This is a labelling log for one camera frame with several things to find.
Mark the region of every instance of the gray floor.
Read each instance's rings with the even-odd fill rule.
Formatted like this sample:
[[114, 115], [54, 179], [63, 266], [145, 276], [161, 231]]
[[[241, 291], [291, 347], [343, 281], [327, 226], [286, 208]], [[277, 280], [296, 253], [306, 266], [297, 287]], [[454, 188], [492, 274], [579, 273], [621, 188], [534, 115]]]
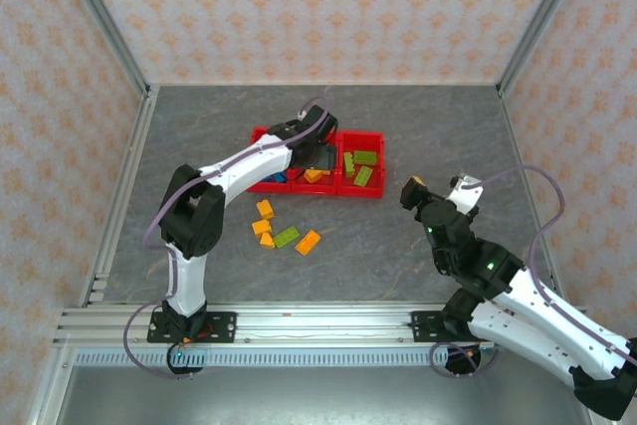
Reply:
[[583, 425], [556, 378], [503, 353], [484, 377], [428, 367], [220, 368], [161, 380], [133, 368], [76, 367], [59, 425]]
[[[173, 170], [211, 164], [243, 149], [254, 125], [288, 120], [321, 87], [162, 87], [108, 279], [107, 301], [163, 296], [167, 260], [141, 248]], [[220, 301], [446, 302], [458, 289], [437, 274], [422, 227], [401, 209], [411, 175], [449, 191], [459, 172], [485, 178], [516, 163], [495, 88], [333, 87], [342, 129], [382, 131], [387, 179], [382, 200], [311, 196], [239, 196], [226, 211], [221, 241], [209, 259], [205, 289]], [[315, 229], [322, 241], [307, 257], [293, 247], [265, 251], [251, 223], [269, 198], [281, 231]], [[489, 187], [476, 233], [521, 255], [534, 226], [522, 177]], [[539, 261], [546, 277], [544, 261]]]

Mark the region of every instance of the cable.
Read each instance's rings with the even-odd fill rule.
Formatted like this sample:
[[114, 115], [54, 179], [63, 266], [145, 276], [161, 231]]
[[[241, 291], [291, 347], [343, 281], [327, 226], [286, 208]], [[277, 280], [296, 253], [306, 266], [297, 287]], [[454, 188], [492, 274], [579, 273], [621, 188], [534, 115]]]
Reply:
[[170, 196], [168, 198], [168, 200], [161, 206], [161, 208], [159, 209], [159, 211], [157, 212], [155, 217], [150, 221], [150, 225], [148, 226], [148, 228], [146, 229], [146, 232], [143, 235], [142, 245], [146, 249], [164, 250], [164, 251], [166, 251], [168, 253], [168, 256], [170, 258], [170, 267], [171, 267], [171, 270], [172, 270], [172, 288], [166, 294], [166, 296], [163, 297], [162, 299], [160, 299], [158, 301], [151, 301], [149, 303], [141, 305], [134, 313], [132, 313], [132, 315], [130, 316], [130, 318], [128, 318], [128, 321], [126, 322], [126, 326], [123, 329], [123, 338], [122, 338], [123, 348], [124, 348], [124, 351], [126, 352], [126, 355], [128, 356], [128, 358], [130, 358], [130, 360], [135, 365], [137, 365], [137, 367], [139, 367], [142, 370], [144, 370], [144, 371], [146, 371], [148, 373], [151, 373], [151, 374], [153, 374], [155, 376], [163, 377], [163, 378], [179, 379], [179, 378], [184, 378], [184, 377], [189, 377], [189, 378], [193, 377], [192, 373], [173, 375], [173, 374], [170, 374], [170, 373], [162, 372], [161, 370], [156, 370], [156, 369], [154, 369], [152, 367], [149, 367], [147, 365], [144, 365], [143, 363], [141, 363], [133, 355], [132, 351], [130, 350], [130, 347], [128, 346], [128, 333], [130, 331], [130, 327], [132, 326], [132, 323], [135, 320], [135, 318], [137, 318], [137, 316], [139, 316], [139, 314], [141, 314], [141, 312], [144, 311], [146, 308], [149, 308], [151, 306], [159, 306], [159, 305], [161, 305], [162, 301], [165, 301], [165, 300], [168, 300], [168, 299], [172, 298], [175, 295], [175, 293], [177, 292], [178, 276], [177, 276], [177, 256], [176, 256], [175, 252], [170, 247], [168, 247], [165, 244], [161, 244], [161, 245], [150, 244], [150, 237], [152, 236], [152, 233], [154, 233], [155, 229], [159, 225], [159, 222], [163, 219], [163, 217], [166, 215], [168, 210], [177, 201], [177, 199], [179, 199], [179, 197], [182, 194], [184, 194], [186, 191], [191, 189], [193, 186], [196, 186], [199, 183], [202, 183], [202, 182], [207, 181], [207, 180], [209, 180], [211, 178], [214, 178], [215, 176], [220, 175], [221, 173], [226, 171], [228, 168], [234, 166], [235, 164], [237, 164], [240, 161], [243, 161], [244, 159], [248, 158], [249, 156], [252, 156], [253, 154], [257, 154], [257, 153], [259, 153], [261, 151], [268, 150], [268, 149], [271, 149], [271, 148], [277, 148], [277, 147], [280, 147], [280, 146], [285, 146], [285, 145], [287, 145], [288, 143], [290, 143], [292, 141], [298, 141], [299, 139], [302, 139], [302, 138], [308, 136], [310, 133], [312, 133], [327, 118], [327, 114], [329, 113], [329, 110], [331, 108], [331, 103], [330, 103], [330, 101], [329, 101], [329, 99], [327, 97], [319, 96], [319, 97], [314, 97], [314, 98], [308, 100], [306, 102], [306, 104], [302, 108], [302, 111], [305, 112], [305, 109], [308, 106], [313, 105], [313, 104], [315, 104], [318, 101], [322, 101], [323, 102], [322, 115], [308, 129], [306, 129], [305, 131], [302, 131], [301, 133], [296, 134], [296, 135], [294, 135], [294, 136], [292, 136], [291, 138], [288, 138], [288, 139], [283, 139], [281, 141], [275, 141], [274, 143], [269, 143], [269, 144], [266, 144], [266, 145], [260, 145], [260, 146], [255, 146], [254, 148], [246, 149], [246, 151], [244, 151], [242, 154], [240, 154], [236, 158], [233, 158], [232, 160], [228, 161], [228, 163], [224, 164], [219, 169], [217, 169], [215, 171], [212, 171], [210, 173], [204, 174], [202, 176], [199, 176], [199, 177], [197, 177], [197, 178], [195, 178], [195, 179], [193, 179], [191, 181], [188, 181], [186, 184], [184, 184], [179, 189], [177, 189], [177, 191], [175, 191], [172, 194], [172, 196]]
[[571, 324], [573, 324], [579, 330], [585, 332], [590, 337], [594, 338], [599, 343], [601, 343], [608, 350], [611, 350], [615, 352], [617, 355], [619, 355], [620, 357], [622, 357], [624, 360], [637, 366], [636, 359], [631, 357], [629, 354], [627, 354], [623, 350], [620, 350], [619, 348], [617, 348], [614, 344], [610, 343], [608, 340], [606, 340], [604, 337], [596, 333], [594, 330], [591, 330], [590, 328], [588, 328], [586, 325], [581, 323], [579, 320], [577, 320], [576, 318], [571, 316], [567, 311], [561, 308], [558, 304], [556, 304], [553, 301], [553, 299], [546, 293], [546, 291], [544, 290], [543, 284], [539, 280], [539, 276], [537, 274], [537, 268], [535, 267], [535, 250], [537, 249], [539, 238], [561, 217], [561, 215], [564, 213], [565, 204], [566, 204], [566, 201], [564, 200], [564, 193], [559, 187], [559, 184], [557, 184], [557, 181], [555, 181], [555, 179], [552, 176], [550, 176], [546, 171], [544, 171], [543, 169], [537, 166], [534, 166], [532, 164], [520, 164], [511, 168], [505, 169], [504, 171], [501, 171], [499, 173], [496, 173], [493, 176], [479, 183], [465, 185], [462, 187], [462, 189], [480, 188], [504, 176], [507, 176], [513, 172], [517, 172], [523, 169], [535, 171], [536, 173], [541, 174], [553, 187], [553, 189], [555, 190], [555, 193], [557, 194], [557, 199], [559, 200], [559, 210], [557, 211], [557, 214], [555, 214], [555, 216], [553, 216], [546, 224], [544, 224], [541, 228], [539, 228], [539, 231], [537, 231], [537, 233], [535, 233], [535, 236], [533, 236], [533, 239], [531, 241], [531, 247], [529, 249], [529, 260], [527, 261], [527, 264], [529, 265], [529, 270], [531, 271], [531, 278], [533, 281], [533, 285], [537, 289], [537, 292], [546, 301], [547, 304], [549, 304], [552, 308], [554, 308], [562, 317], [568, 320]]
[[[440, 367], [438, 365], [436, 365], [434, 363], [434, 353], [435, 351], [442, 347], [442, 346], [446, 346], [446, 347], [451, 347], [454, 348], [455, 350], [457, 350], [456, 352], [452, 352], [448, 355], [455, 355], [455, 354], [460, 354], [462, 353], [465, 358], [467, 360], [469, 360], [469, 363], [471, 364], [472, 367], [474, 367], [474, 371], [472, 373], [468, 373], [468, 374], [460, 374], [460, 373], [446, 373], [443, 372]], [[429, 349], [429, 364], [431, 365], [431, 368], [434, 372], [436, 372], [438, 375], [445, 377], [445, 378], [471, 378], [471, 377], [475, 377], [476, 375], [479, 374], [483, 374], [485, 373], [487, 370], [489, 370], [491, 367], [494, 366], [494, 364], [496, 363], [496, 359], [498, 358], [498, 354], [500, 353], [499, 350], [496, 349], [496, 352], [494, 353], [493, 358], [489, 361], [489, 363], [487, 365], [485, 365], [484, 367], [482, 367], [481, 369], [478, 369], [478, 365], [476, 365], [476, 361], [472, 358], [472, 356], [469, 354], [469, 352], [467, 350], [465, 350], [463, 347], [461, 347], [458, 344], [455, 344], [453, 342], [437, 342], [435, 343], [430, 349]]]

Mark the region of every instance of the black mounting plate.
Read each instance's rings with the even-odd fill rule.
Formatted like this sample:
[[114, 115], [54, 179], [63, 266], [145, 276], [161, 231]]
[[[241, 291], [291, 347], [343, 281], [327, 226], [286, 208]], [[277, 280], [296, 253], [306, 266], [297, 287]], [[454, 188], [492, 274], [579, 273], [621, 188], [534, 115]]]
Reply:
[[445, 329], [442, 311], [414, 311], [411, 313], [414, 342], [474, 341], [472, 335], [459, 336]]
[[[237, 313], [206, 312], [202, 330], [195, 339], [198, 343], [233, 343], [237, 330]], [[152, 313], [148, 336], [150, 343], [178, 343], [183, 342], [185, 336], [174, 323], [168, 320], [168, 315], [162, 311]]]

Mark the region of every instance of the marble-patterned floor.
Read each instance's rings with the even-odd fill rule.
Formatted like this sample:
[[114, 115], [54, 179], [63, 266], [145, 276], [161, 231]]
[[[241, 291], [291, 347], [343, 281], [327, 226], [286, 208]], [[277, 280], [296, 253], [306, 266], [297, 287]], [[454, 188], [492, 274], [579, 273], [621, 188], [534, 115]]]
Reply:
[[[107, 282], [105, 300], [140, 302], [167, 289], [164, 254], [141, 248], [172, 172], [211, 164], [243, 149], [255, 125], [292, 119], [323, 87], [162, 87]], [[205, 290], [223, 301], [446, 302], [458, 289], [439, 276], [422, 226], [399, 204], [411, 175], [446, 195], [450, 178], [484, 178], [516, 163], [493, 87], [330, 87], [342, 129], [382, 131], [387, 177], [382, 200], [244, 193], [226, 210], [223, 236], [209, 257]], [[282, 231], [314, 229], [308, 256], [294, 247], [266, 251], [252, 233], [255, 204], [270, 199]], [[521, 255], [534, 226], [522, 177], [490, 186], [474, 230]], [[538, 261], [547, 276], [542, 258]]]

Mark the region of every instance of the red tray compartment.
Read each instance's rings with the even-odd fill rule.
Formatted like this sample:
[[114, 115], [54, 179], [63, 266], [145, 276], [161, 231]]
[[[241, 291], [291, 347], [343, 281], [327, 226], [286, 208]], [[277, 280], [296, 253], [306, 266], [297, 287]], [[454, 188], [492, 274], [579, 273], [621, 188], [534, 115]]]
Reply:
[[[369, 166], [373, 172], [367, 185], [363, 188], [354, 185], [354, 179], [358, 174], [360, 166], [354, 165], [356, 172], [351, 178], [347, 178], [342, 171], [342, 156], [345, 153], [355, 151], [375, 151], [378, 153], [378, 162], [374, 166]], [[342, 172], [340, 184], [338, 186], [339, 196], [353, 196], [356, 198], [382, 198], [385, 188], [385, 139], [382, 133], [372, 133], [367, 131], [343, 131], [340, 133], [340, 152], [338, 159], [338, 169]]]
[[[250, 143], [254, 143], [263, 136], [268, 129], [257, 126], [252, 132]], [[382, 133], [368, 131], [340, 131], [329, 142], [336, 146], [336, 170], [329, 176], [323, 176], [316, 183], [308, 183], [301, 176], [298, 179], [289, 180], [286, 183], [261, 181], [248, 191], [252, 193], [283, 193], [283, 194], [316, 194], [327, 196], [349, 196], [356, 198], [382, 198], [385, 186], [385, 140]], [[356, 175], [345, 178], [342, 173], [343, 154], [345, 152], [375, 151], [378, 153], [378, 163], [370, 166], [373, 173], [367, 182], [367, 186], [361, 188], [353, 184]], [[289, 169], [286, 174], [289, 178], [296, 178], [301, 174], [300, 169]]]

